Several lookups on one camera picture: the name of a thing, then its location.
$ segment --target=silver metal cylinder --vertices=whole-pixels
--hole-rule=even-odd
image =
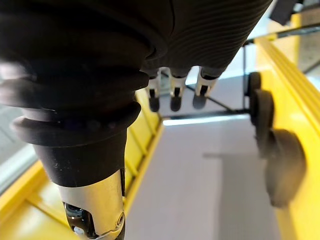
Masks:
[[[91,185],[58,185],[58,189],[64,203],[86,210],[92,215],[97,239],[116,239],[125,221],[120,170]],[[73,230],[79,232],[80,229],[77,227]]]

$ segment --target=robotic hand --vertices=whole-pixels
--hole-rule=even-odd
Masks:
[[[140,69],[207,66],[206,95],[271,1],[0,2],[0,103],[22,108],[13,129],[58,186],[74,232],[124,238],[127,127],[149,80]],[[179,98],[185,76],[172,76]]]

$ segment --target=black wheel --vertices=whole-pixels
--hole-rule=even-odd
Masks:
[[[264,177],[270,204],[287,207],[306,173],[304,150],[297,136],[284,129],[269,132],[267,149]]]
[[[251,72],[248,75],[247,88],[244,95],[250,97],[257,89],[261,89],[261,75],[259,72]]]
[[[274,119],[274,100],[272,94],[265,90],[255,90],[252,99],[251,121],[255,124],[256,143],[260,157],[265,157],[266,146],[269,137],[269,130],[273,125]]]
[[[160,102],[158,97],[149,98],[149,107],[152,112],[158,112],[160,108]]]
[[[181,108],[182,98],[179,96],[172,96],[170,101],[170,108],[172,111],[177,112]]]

